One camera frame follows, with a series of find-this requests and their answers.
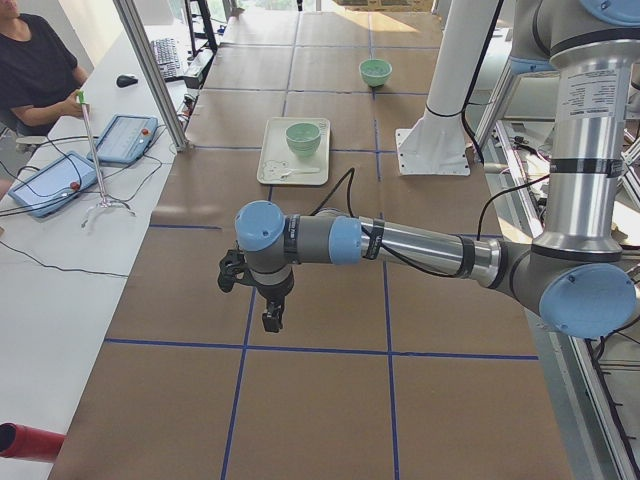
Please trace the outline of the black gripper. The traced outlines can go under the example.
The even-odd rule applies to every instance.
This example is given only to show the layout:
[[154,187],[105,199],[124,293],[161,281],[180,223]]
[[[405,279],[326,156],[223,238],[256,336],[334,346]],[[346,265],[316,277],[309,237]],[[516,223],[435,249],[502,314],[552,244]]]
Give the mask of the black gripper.
[[285,308],[286,296],[294,287],[294,274],[291,267],[283,267],[276,272],[262,273],[251,270],[260,295],[267,301],[267,309],[281,312]]

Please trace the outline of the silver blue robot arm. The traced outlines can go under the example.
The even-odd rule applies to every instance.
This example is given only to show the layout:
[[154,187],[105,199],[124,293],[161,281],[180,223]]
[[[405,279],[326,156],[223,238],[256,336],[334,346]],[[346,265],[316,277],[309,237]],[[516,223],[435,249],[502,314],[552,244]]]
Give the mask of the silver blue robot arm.
[[235,219],[237,246],[218,284],[255,287],[264,328],[282,326],[301,263],[388,260],[441,278],[472,279],[533,311],[553,330],[595,339],[625,325],[637,290],[611,235],[627,88],[639,59],[635,1],[521,1],[510,67],[559,74],[544,226],[530,244],[448,235],[324,209],[286,215],[268,201]]

